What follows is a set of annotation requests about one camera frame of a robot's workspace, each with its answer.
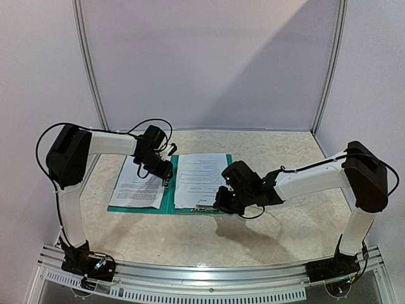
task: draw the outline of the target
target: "green mat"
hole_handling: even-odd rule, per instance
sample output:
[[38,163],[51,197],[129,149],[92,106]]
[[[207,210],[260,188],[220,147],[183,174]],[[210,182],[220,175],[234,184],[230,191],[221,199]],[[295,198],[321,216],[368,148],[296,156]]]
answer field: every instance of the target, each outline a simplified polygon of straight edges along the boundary
[[[191,213],[191,214],[223,214],[222,212],[193,212],[189,208],[176,209],[175,208],[175,189],[176,189],[176,176],[177,176],[177,164],[178,155],[171,157],[173,163],[173,178],[169,182],[168,189],[163,193],[162,202],[160,208],[153,207],[134,208],[134,207],[114,207],[108,206],[109,212],[126,212],[126,213],[153,213],[153,214],[177,214],[177,213]],[[228,165],[232,163],[232,155],[227,154]]]

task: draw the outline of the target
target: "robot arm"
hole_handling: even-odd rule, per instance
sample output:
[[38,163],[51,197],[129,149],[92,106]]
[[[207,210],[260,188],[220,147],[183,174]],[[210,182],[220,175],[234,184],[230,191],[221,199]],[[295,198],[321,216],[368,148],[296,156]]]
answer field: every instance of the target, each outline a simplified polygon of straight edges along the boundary
[[314,281],[350,274],[359,268],[356,255],[374,218],[388,203],[387,169],[360,142],[350,142],[345,151],[303,168],[272,171],[261,179],[243,161],[227,167],[222,176],[232,188],[222,186],[214,207],[228,214],[244,214],[250,205],[282,204],[303,194],[351,187],[356,197],[347,227],[335,256],[307,267]]
[[[134,156],[135,164],[144,165],[148,173],[162,178],[164,184],[173,175],[173,165],[164,156],[173,154],[177,149],[175,144],[165,144],[164,149],[160,149],[165,138],[166,134],[153,125],[140,136],[88,131],[74,125],[62,128],[47,154],[46,165],[50,178],[56,183],[59,217],[63,224],[60,239],[66,253],[63,270],[106,281],[114,276],[113,260],[107,260],[106,255],[94,256],[95,253],[89,251],[84,234],[79,199],[88,156]],[[98,270],[101,265],[110,271]]]

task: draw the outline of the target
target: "sheet of paper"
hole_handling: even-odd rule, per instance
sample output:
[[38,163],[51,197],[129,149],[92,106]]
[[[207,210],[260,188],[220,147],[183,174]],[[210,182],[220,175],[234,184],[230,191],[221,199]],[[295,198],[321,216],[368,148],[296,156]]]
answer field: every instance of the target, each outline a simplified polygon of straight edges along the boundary
[[221,176],[228,166],[226,154],[190,154],[178,157],[175,208],[212,206],[220,186]]
[[[159,209],[165,191],[162,186],[162,179],[152,174],[149,174],[145,179],[141,179],[137,175],[138,165],[134,164],[133,160],[133,157],[125,159],[108,205]],[[140,171],[140,176],[145,174],[146,171]]]

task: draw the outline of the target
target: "black cable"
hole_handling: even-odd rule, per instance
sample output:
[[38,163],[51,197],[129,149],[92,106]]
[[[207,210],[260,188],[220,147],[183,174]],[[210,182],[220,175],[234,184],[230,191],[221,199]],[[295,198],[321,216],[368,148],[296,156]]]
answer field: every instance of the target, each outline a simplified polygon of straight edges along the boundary
[[146,122],[164,122],[166,123],[169,128],[170,128],[170,133],[169,133],[169,137],[167,137],[167,135],[165,134],[166,137],[166,142],[163,144],[163,146],[161,148],[159,148],[157,150],[157,152],[162,152],[164,149],[167,148],[167,145],[169,144],[169,141],[171,139],[171,135],[173,134],[173,126],[171,125],[170,122],[168,122],[167,120],[163,119],[163,118],[149,118],[149,119],[145,119],[143,121],[141,121],[140,123],[138,123],[137,125],[135,125],[134,127],[132,127],[131,129],[129,129],[126,134],[130,134],[132,131],[134,131],[137,127],[139,127],[140,125],[143,125]]
[[138,177],[139,177],[140,179],[145,179],[145,178],[149,175],[149,172],[146,172],[146,175],[145,175],[145,176],[140,176],[140,169],[141,169],[141,166],[142,166],[142,164],[140,163],[139,166],[138,166],[137,175],[138,175]]
[[258,217],[261,217],[265,211],[266,211],[266,207],[263,206],[263,211],[259,215],[255,215],[254,217],[244,217],[243,215],[239,215],[239,216],[244,220],[254,220]]

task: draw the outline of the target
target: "white backdrop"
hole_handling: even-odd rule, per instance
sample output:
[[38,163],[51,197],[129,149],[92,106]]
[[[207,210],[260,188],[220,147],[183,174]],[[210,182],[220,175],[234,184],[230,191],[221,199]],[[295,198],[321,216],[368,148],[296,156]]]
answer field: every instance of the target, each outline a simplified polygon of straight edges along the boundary
[[[337,69],[318,142],[330,156],[361,141],[402,178],[370,231],[405,303],[405,3],[349,1]],[[389,186],[395,178],[390,175]]]
[[308,130],[339,1],[86,0],[109,126]]
[[[44,243],[59,231],[35,144],[60,121],[99,126],[71,1],[3,1],[0,18],[0,302],[22,304]],[[40,149],[45,158],[55,133]]]

